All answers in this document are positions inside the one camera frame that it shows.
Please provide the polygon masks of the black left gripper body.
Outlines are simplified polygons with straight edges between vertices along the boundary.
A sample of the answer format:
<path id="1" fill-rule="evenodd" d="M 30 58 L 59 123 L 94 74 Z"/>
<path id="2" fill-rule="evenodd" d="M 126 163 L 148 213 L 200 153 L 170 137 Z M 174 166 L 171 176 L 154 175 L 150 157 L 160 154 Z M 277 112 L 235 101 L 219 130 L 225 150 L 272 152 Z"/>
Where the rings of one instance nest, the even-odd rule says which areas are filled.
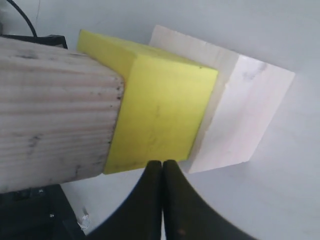
<path id="1" fill-rule="evenodd" d="M 3 240 L 82 240 L 60 182 L 58 148 L 67 133 L 58 117 L 58 69 L 32 52 L 0 59 L 0 237 Z"/>

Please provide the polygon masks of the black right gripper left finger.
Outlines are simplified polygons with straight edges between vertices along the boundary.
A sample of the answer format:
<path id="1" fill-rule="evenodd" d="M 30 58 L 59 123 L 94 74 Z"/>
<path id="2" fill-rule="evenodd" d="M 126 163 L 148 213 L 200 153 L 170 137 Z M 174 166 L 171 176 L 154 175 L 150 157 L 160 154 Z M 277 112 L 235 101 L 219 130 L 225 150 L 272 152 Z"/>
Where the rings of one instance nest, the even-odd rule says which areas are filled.
<path id="1" fill-rule="evenodd" d="M 162 163 L 149 161 L 137 184 L 87 240 L 159 240 L 162 228 Z"/>

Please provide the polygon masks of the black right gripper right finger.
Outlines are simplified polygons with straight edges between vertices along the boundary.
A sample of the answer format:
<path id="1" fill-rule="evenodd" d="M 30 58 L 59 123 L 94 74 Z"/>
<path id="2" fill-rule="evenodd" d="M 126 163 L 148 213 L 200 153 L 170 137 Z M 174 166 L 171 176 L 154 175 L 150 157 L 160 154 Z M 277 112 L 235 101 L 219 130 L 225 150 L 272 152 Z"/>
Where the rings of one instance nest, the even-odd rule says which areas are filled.
<path id="1" fill-rule="evenodd" d="M 178 163 L 162 165 L 165 236 L 168 240 L 251 240 L 212 209 L 195 191 Z"/>

